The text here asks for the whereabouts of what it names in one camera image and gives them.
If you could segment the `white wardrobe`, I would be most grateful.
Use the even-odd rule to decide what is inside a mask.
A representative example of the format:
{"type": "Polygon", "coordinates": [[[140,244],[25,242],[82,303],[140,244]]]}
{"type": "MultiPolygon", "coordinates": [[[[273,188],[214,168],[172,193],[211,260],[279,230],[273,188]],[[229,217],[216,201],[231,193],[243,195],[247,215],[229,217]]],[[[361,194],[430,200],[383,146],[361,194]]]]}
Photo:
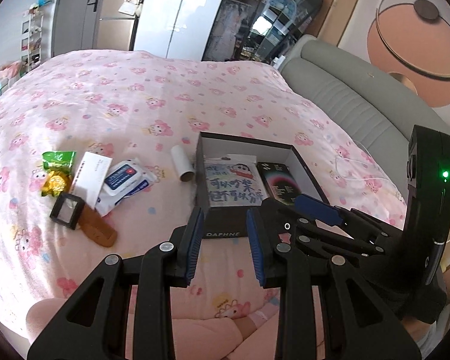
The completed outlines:
{"type": "Polygon", "coordinates": [[[144,0],[135,51],[200,61],[222,0],[144,0]]]}

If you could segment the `grey door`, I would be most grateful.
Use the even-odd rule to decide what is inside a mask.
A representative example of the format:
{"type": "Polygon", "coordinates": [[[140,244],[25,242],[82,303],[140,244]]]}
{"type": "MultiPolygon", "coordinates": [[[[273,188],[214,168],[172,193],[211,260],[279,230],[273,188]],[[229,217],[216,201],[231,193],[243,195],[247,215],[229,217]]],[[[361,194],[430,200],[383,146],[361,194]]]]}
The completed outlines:
{"type": "Polygon", "coordinates": [[[51,56],[90,50],[96,43],[102,0],[57,0],[51,56]]]}

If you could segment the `small black square frame box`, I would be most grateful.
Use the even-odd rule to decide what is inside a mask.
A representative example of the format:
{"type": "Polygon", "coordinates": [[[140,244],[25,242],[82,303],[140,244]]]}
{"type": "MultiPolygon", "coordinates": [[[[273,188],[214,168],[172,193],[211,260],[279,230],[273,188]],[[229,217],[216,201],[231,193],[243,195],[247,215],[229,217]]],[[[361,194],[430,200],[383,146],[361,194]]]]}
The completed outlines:
{"type": "Polygon", "coordinates": [[[85,201],[70,193],[61,192],[51,210],[49,218],[56,224],[75,230],[85,207],[85,201]]]}

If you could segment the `pink cartoon print bedspread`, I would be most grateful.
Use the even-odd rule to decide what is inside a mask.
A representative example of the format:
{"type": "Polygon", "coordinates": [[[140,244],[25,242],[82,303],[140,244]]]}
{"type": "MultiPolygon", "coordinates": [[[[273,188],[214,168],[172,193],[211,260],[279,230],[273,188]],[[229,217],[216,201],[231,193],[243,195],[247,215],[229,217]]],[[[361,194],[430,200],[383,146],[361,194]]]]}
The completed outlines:
{"type": "Polygon", "coordinates": [[[137,158],[158,181],[113,209],[113,251],[140,255],[186,224],[195,186],[170,150],[194,155],[201,132],[294,146],[329,202],[401,228],[406,204],[366,148],[263,63],[199,63],[146,52],[75,51],[50,59],[0,97],[0,321],[38,335],[107,255],[51,221],[40,189],[49,150],[137,158]]]}

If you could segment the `black cardboard shoe box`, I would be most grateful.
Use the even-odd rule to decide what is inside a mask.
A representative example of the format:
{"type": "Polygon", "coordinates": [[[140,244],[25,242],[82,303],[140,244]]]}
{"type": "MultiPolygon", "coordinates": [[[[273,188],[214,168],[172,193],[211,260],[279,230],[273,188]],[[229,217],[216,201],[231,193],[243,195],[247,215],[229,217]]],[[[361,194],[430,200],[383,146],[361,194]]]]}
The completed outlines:
{"type": "Polygon", "coordinates": [[[285,205],[300,194],[328,202],[294,146],[218,133],[199,134],[196,185],[205,239],[247,236],[247,211],[269,197],[285,205]]]}

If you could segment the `brown wooden comb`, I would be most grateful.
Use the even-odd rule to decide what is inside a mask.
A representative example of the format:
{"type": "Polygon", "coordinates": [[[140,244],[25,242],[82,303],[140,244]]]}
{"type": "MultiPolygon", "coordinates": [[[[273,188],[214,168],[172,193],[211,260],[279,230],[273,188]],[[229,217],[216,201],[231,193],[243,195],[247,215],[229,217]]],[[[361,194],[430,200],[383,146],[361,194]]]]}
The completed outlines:
{"type": "Polygon", "coordinates": [[[116,230],[89,205],[83,207],[78,224],[90,240],[105,248],[112,247],[118,238],[116,230]]]}

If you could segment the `black rainbow screen protector box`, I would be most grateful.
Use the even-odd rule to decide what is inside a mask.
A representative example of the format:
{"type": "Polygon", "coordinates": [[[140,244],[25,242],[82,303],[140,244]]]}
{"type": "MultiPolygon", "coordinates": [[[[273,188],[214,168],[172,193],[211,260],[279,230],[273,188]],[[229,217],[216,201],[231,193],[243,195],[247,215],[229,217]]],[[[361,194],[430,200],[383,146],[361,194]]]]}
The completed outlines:
{"type": "Polygon", "coordinates": [[[301,190],[285,164],[258,162],[257,170],[269,197],[287,206],[294,205],[301,190]]]}

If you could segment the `white paper envelope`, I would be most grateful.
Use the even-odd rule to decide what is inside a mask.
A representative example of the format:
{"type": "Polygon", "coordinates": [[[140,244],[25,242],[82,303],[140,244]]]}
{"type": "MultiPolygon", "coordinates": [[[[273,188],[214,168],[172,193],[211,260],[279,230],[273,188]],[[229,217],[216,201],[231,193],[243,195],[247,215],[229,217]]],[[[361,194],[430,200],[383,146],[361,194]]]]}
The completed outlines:
{"type": "Polygon", "coordinates": [[[70,193],[94,209],[111,163],[110,157],[85,152],[74,174],[70,193]]]}

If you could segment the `black glass display cabinet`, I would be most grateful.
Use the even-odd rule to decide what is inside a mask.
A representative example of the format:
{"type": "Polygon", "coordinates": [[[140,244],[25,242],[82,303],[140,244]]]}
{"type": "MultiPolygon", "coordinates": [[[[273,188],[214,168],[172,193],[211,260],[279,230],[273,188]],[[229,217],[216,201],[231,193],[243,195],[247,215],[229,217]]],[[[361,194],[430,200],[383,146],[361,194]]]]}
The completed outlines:
{"type": "Polygon", "coordinates": [[[256,19],[267,8],[283,9],[291,0],[222,0],[202,59],[226,62],[244,56],[256,19]]]}

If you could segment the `alcohol wipes pack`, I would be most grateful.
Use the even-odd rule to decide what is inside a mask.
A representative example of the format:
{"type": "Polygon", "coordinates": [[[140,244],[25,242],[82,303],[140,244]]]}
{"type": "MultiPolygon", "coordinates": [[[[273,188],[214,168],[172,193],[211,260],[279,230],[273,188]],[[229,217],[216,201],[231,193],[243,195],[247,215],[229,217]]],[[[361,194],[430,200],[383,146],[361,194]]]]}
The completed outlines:
{"type": "Polygon", "coordinates": [[[124,199],[151,187],[157,181],[157,176],[137,158],[123,160],[112,166],[105,177],[95,210],[104,217],[124,199]]]}

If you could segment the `cartoon bead art kit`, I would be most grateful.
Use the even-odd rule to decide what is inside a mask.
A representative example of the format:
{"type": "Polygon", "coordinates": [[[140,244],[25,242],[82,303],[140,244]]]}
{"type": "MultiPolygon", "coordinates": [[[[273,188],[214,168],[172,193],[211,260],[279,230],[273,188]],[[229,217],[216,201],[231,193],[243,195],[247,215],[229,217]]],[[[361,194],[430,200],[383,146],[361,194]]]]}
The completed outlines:
{"type": "Polygon", "coordinates": [[[211,207],[260,206],[268,193],[257,170],[257,157],[227,154],[205,158],[205,181],[211,207]]]}

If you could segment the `green yellow snack packet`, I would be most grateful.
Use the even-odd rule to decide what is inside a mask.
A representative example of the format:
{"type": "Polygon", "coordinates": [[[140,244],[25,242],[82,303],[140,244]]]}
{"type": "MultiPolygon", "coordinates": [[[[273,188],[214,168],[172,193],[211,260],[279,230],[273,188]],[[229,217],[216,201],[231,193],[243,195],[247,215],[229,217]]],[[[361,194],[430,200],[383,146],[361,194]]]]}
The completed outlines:
{"type": "Polygon", "coordinates": [[[47,151],[42,154],[43,169],[46,172],[41,188],[42,197],[58,197],[70,190],[75,155],[75,151],[47,151]]]}

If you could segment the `grey upholstered headboard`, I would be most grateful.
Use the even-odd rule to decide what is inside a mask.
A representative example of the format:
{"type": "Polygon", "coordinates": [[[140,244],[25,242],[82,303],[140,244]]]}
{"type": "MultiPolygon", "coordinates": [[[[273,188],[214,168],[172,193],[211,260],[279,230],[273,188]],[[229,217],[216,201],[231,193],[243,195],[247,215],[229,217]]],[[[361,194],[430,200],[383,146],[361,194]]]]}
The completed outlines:
{"type": "Polygon", "coordinates": [[[403,195],[413,127],[450,135],[439,115],[391,75],[311,35],[295,44],[279,70],[293,92],[367,149],[403,195]]]}

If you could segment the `round orange wall decoration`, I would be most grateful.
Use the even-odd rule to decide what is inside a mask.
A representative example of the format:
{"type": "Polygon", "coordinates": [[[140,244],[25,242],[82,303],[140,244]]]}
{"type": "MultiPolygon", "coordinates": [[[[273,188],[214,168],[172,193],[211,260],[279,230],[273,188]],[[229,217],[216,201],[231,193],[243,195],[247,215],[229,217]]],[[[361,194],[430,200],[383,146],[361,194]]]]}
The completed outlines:
{"type": "Polygon", "coordinates": [[[450,6],[446,0],[381,0],[367,35],[370,62],[430,107],[450,105],[450,6]]]}

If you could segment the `black skateboard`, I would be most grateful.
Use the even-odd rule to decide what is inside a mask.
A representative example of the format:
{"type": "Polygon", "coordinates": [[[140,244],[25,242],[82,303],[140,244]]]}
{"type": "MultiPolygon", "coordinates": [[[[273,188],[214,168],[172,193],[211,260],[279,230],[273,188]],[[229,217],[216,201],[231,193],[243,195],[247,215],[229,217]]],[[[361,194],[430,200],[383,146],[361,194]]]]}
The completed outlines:
{"type": "Polygon", "coordinates": [[[292,0],[277,20],[280,42],[297,41],[320,13],[323,0],[292,0]]]}

